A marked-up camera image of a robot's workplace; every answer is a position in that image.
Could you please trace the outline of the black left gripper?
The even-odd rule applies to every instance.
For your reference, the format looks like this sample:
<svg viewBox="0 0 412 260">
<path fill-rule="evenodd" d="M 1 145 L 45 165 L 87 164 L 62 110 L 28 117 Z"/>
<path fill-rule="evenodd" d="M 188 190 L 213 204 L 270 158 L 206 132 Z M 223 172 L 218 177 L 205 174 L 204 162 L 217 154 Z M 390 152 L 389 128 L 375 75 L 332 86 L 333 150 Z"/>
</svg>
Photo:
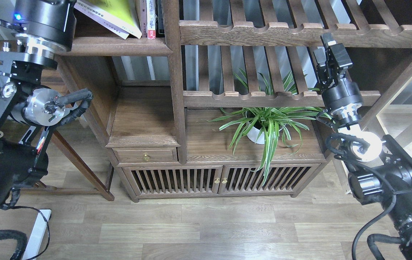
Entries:
<svg viewBox="0 0 412 260">
<path fill-rule="evenodd" d="M 18 0 L 12 22 L 0 19 L 0 26 L 57 43 L 65 52 L 72 49 L 77 20 L 75 0 Z"/>
</svg>

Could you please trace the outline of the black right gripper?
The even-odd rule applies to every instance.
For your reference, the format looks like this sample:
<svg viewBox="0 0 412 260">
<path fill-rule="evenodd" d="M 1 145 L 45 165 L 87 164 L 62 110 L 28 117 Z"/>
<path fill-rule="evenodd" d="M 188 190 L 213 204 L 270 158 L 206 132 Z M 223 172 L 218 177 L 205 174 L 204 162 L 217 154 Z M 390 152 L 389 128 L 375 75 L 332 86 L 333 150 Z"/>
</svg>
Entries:
<svg viewBox="0 0 412 260">
<path fill-rule="evenodd" d="M 357 116 L 363 105 L 358 84 L 347 78 L 353 65 L 346 48 L 337 43 L 330 32 L 320 36 L 324 49 L 313 51 L 317 63 L 317 79 L 322 99 L 331 116 Z"/>
</svg>

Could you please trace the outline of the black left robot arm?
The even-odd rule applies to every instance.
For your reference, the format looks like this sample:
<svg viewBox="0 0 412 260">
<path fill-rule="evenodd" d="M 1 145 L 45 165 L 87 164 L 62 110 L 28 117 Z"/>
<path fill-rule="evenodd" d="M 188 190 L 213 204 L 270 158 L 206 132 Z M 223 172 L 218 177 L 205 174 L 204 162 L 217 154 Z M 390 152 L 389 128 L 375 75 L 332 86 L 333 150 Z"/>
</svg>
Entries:
<svg viewBox="0 0 412 260">
<path fill-rule="evenodd" d="M 57 127 L 80 117 L 93 95 L 87 88 L 62 95 L 41 82 L 46 69 L 57 69 L 55 55 L 72 49 L 77 24 L 75 0 L 18 0 L 12 22 L 0 25 L 14 32 L 0 51 L 0 209 L 17 207 L 22 188 L 48 174 L 46 149 Z M 0 241 L 15 240 L 12 260 L 22 259 L 28 237 L 0 229 Z"/>
</svg>

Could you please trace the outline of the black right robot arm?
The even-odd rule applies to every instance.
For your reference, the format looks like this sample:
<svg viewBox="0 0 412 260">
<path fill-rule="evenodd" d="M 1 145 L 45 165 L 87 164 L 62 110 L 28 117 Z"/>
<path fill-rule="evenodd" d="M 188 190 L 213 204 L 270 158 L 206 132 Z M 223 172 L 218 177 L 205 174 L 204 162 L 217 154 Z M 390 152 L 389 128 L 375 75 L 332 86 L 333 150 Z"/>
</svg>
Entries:
<svg viewBox="0 0 412 260">
<path fill-rule="evenodd" d="M 331 33 L 321 35 L 323 49 L 314 51 L 317 79 L 325 105 L 323 121 L 334 130 L 326 139 L 326 147 L 349 170 L 348 183 L 353 196 L 362 204 L 380 203 L 383 212 L 364 225 L 351 247 L 356 259 L 357 243 L 363 232 L 388 215 L 398 237 L 371 234 L 368 247 L 377 260 L 384 259 L 377 242 L 397 244 L 408 260 L 412 260 L 412 158 L 391 135 L 379 138 L 373 132 L 362 131 L 357 109 L 363 105 L 358 85 L 347 78 L 352 66 L 346 48 L 337 43 Z"/>
</svg>

